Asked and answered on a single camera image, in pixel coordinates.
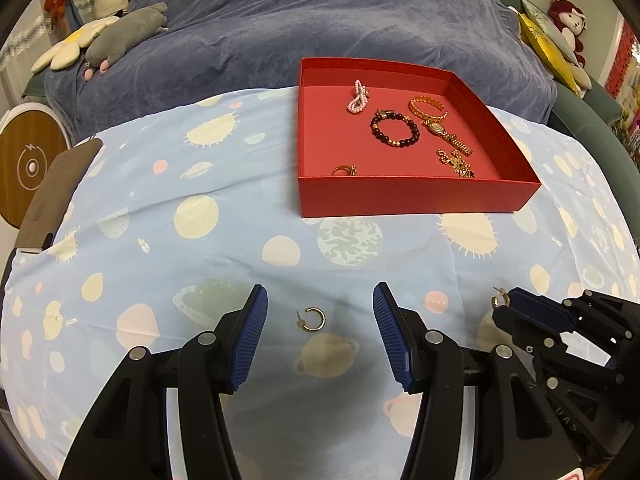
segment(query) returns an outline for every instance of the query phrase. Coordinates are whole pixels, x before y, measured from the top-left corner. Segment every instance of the jewelry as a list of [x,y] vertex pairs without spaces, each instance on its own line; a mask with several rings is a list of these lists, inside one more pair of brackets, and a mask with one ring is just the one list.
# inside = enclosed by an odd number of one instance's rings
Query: jewelry
[[444,110],[444,104],[436,99],[431,99],[425,95],[418,95],[409,101],[409,110],[411,110],[412,114],[417,117],[420,117],[424,122],[422,126],[426,127],[433,135],[441,137],[442,140],[448,142],[451,146],[460,150],[466,156],[470,156],[473,153],[473,150],[470,149],[466,144],[463,144],[458,140],[455,134],[450,134],[447,132],[446,128],[440,124],[447,117],[449,112],[444,112],[441,116],[429,115],[426,114],[415,106],[416,103],[428,103],[430,105],[435,106],[438,110]]
[[369,90],[359,79],[356,79],[355,90],[356,98],[347,105],[347,111],[351,114],[359,114],[369,102]]
[[339,176],[354,176],[358,174],[358,171],[356,170],[355,166],[338,166],[337,168],[334,168],[334,170],[331,172],[331,176],[335,176],[335,174],[338,173],[338,171],[347,172],[346,175],[339,175]]
[[[498,291],[498,296],[500,296],[502,298],[502,301],[504,302],[504,306],[509,306],[509,304],[511,303],[511,300],[509,298],[509,295],[507,294],[507,291],[504,290],[503,288],[496,288],[494,287],[495,290]],[[500,305],[498,304],[498,297],[494,296],[491,298],[491,306],[493,308],[498,308]]]
[[[385,119],[395,119],[404,121],[411,130],[411,137],[402,140],[391,140],[388,136],[380,131],[378,123]],[[376,114],[371,120],[371,133],[383,144],[393,146],[394,148],[404,148],[405,146],[411,146],[420,139],[420,131],[418,125],[414,123],[409,116],[398,114],[393,110],[376,110]]]
[[[435,106],[438,110],[444,113],[440,116],[426,114],[423,111],[418,110],[418,107],[415,105],[416,103],[428,103]],[[426,95],[418,95],[412,98],[409,101],[409,110],[411,110],[411,113],[413,115],[415,115],[416,117],[420,117],[423,121],[426,121],[428,123],[441,123],[449,113],[444,109],[444,104],[442,104],[440,101],[436,101],[436,99],[427,97]]]
[[462,159],[460,152],[458,150],[453,150],[451,152],[451,156],[447,155],[444,150],[438,150],[436,154],[440,157],[440,161],[442,164],[450,164],[459,176],[462,178],[473,178],[474,172],[471,171],[471,165]]
[[318,314],[320,314],[320,325],[316,328],[308,327],[306,325],[306,321],[300,317],[299,312],[296,312],[296,314],[298,314],[298,322],[296,323],[296,325],[298,325],[302,330],[306,332],[317,332],[318,330],[322,330],[322,327],[326,323],[326,316],[324,315],[324,312],[316,306],[310,306],[305,310],[305,312],[317,312]]

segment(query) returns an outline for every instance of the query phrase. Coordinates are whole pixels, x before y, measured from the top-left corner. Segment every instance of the yellow pillow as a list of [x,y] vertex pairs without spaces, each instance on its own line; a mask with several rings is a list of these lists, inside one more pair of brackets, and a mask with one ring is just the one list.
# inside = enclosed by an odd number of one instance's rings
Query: yellow pillow
[[522,30],[540,60],[549,67],[559,82],[579,96],[580,87],[575,83],[569,65],[565,61],[562,53],[558,50],[558,47],[542,32],[540,27],[531,21],[529,16],[518,13],[518,17]]

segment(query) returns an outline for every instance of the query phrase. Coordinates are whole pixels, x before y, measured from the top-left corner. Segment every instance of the doll face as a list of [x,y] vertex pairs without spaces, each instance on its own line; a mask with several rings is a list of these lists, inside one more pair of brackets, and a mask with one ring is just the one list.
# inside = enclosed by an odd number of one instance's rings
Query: doll face
[[569,30],[571,30],[575,36],[579,36],[585,29],[584,18],[574,12],[561,12],[560,21],[569,27]]

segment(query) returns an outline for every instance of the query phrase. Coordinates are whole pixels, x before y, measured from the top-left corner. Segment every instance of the brown leather case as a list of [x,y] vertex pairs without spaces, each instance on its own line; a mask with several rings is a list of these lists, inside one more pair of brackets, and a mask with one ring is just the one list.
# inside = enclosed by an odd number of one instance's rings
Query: brown leather case
[[101,146],[100,139],[91,139],[55,158],[24,216],[15,239],[17,249],[37,252],[49,248],[74,191]]

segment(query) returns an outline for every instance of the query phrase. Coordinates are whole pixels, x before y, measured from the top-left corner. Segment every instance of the red box lid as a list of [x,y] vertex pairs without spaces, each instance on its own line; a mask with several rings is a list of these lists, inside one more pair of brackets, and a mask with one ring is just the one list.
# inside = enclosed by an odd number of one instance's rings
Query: red box lid
[[[359,79],[369,103],[354,115],[347,104]],[[409,110],[427,95],[445,105],[447,131],[473,150],[465,160],[475,178],[461,178],[436,150],[454,149],[431,134]],[[418,104],[425,113],[440,112]],[[377,109],[411,116],[420,140],[393,148],[373,136]],[[411,132],[402,121],[381,121],[391,139]],[[355,165],[356,176],[331,176]],[[500,121],[453,72],[375,59],[303,58],[298,96],[298,190],[304,218],[383,214],[513,212],[540,187],[533,168]]]

